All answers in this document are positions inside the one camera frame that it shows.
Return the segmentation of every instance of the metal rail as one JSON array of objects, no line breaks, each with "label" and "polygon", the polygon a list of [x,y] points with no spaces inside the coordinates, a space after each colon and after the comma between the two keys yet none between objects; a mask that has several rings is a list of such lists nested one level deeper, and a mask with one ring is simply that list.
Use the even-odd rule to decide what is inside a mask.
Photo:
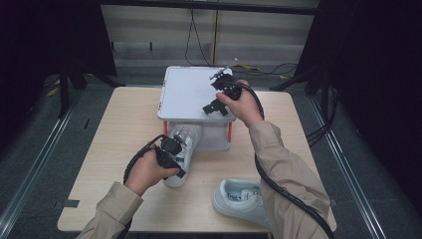
[{"label": "metal rail", "polygon": [[56,122],[52,132],[49,135],[46,143],[38,154],[37,158],[34,161],[31,169],[26,175],[25,179],[22,181],[18,190],[10,199],[6,208],[0,216],[0,239],[6,239],[9,236],[13,226],[15,225],[16,220],[18,219],[19,214],[21,213],[25,203],[27,202],[32,190],[34,189],[38,179],[43,172],[44,167],[47,164],[47,161],[55,148],[57,142],[60,139],[63,131],[68,124],[69,119],[71,118],[72,112],[81,98],[82,91],[78,92],[75,95],[75,100],[66,113]]},{"label": "metal rail", "polygon": [[[325,121],[321,114],[321,108],[319,103],[315,98],[310,98],[311,104],[313,106],[314,112],[316,113],[316,118],[321,126],[325,124]],[[369,201],[367,200],[362,188],[360,187],[359,182],[354,176],[353,170],[348,164],[347,158],[342,151],[338,140],[335,138],[334,132],[329,129],[326,132],[326,140],[328,141],[329,146],[331,147],[332,153],[335,156],[335,159],[338,163],[338,166],[344,176],[344,179],[350,189],[350,192],[353,196],[356,205],[362,214],[363,220],[366,223],[366,226],[369,229],[372,238],[374,239],[385,239],[384,231],[382,230],[381,224],[378,221],[378,218],[372,209]]]}]

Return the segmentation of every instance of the container lid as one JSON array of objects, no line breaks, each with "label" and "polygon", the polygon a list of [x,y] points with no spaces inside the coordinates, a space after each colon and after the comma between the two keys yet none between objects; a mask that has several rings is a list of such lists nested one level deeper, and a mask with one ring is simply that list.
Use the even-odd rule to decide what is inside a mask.
[{"label": "container lid", "polygon": [[[162,85],[157,115],[161,120],[231,122],[236,119],[226,107],[228,114],[220,112],[205,114],[203,107],[214,101],[217,91],[210,80],[223,68],[168,67]],[[224,71],[232,75],[230,69]]]}]

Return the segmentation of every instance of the handheld controller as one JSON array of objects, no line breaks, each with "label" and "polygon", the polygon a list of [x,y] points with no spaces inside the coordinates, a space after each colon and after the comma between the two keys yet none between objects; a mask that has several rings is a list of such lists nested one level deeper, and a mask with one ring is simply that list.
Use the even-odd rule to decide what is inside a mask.
[{"label": "handheld controller", "polygon": [[[218,72],[213,77],[210,78],[216,79],[211,86],[215,88],[215,90],[222,91],[222,93],[226,96],[228,96],[233,101],[237,101],[240,98],[240,95],[242,94],[242,88],[238,86],[234,86],[234,80],[232,75],[230,74],[224,74],[224,70]],[[224,105],[222,102],[220,102],[218,99],[211,102],[210,105],[205,106],[202,108],[204,112],[208,115],[213,112],[220,112],[221,115],[225,116],[228,112],[226,110],[226,105]]]},{"label": "handheld controller", "polygon": [[[151,147],[159,138],[162,138],[161,147]],[[130,171],[133,168],[134,164],[137,162],[137,160],[143,157],[143,155],[150,150],[155,150],[157,154],[157,162],[161,167],[179,168],[180,171],[177,173],[177,176],[182,178],[186,174],[186,171],[183,170],[180,165],[173,160],[173,156],[177,155],[177,153],[182,150],[181,144],[185,144],[185,142],[177,134],[174,137],[169,137],[164,134],[157,136],[155,139],[147,143],[146,146],[144,146],[139,152],[137,152],[136,155],[129,162],[126,167],[126,170],[124,171],[123,183],[127,181]]]}]

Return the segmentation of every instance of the gray carpet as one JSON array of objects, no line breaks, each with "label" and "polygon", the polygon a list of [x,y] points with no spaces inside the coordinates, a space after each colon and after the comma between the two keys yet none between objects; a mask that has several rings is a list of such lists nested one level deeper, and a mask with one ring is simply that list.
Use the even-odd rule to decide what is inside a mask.
[{"label": "gray carpet", "polygon": [[[279,70],[287,71],[291,67]],[[262,67],[271,71],[274,66]],[[130,85],[159,86],[165,67],[117,68],[118,81]],[[276,86],[285,80],[279,76],[252,77],[235,74],[237,79],[247,79],[255,88]],[[56,148],[36,184],[29,200],[16,221],[9,238],[74,238],[77,234],[57,229],[61,208],[60,202],[67,199],[91,141],[105,111],[112,88],[99,80],[87,77],[89,84],[83,92],[74,113]],[[317,128],[317,118],[306,96],[306,84],[296,84],[287,89],[295,102],[305,133]],[[32,162],[48,138],[60,110],[60,96],[39,101],[28,115],[25,127],[0,160],[0,210],[3,211],[11,196],[25,177]],[[400,191],[396,182],[383,168],[364,140],[358,136],[341,102],[333,123],[333,131],[347,159],[381,223],[387,238],[422,238],[422,221],[412,205]],[[359,209],[350,193],[346,181],[337,165],[329,145],[323,138],[312,147],[321,180],[336,205],[332,210],[337,222],[336,238],[372,238]],[[252,234],[219,235],[223,238],[267,238]],[[138,234],[130,238],[218,238],[205,234]]]}]

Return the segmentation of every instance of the hand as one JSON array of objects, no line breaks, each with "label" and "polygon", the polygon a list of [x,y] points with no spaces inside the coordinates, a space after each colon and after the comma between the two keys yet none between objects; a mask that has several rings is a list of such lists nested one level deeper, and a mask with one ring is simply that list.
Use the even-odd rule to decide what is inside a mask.
[{"label": "hand", "polygon": [[142,196],[146,189],[162,178],[174,176],[178,172],[179,168],[163,168],[158,165],[155,150],[149,150],[134,164],[124,185]]},{"label": "hand", "polygon": [[[245,80],[239,80],[237,83],[249,86]],[[238,101],[233,101],[222,93],[217,93],[216,97],[220,102],[229,107],[233,115],[241,120],[246,127],[263,120],[254,97],[245,89],[242,89],[242,94]]]}]

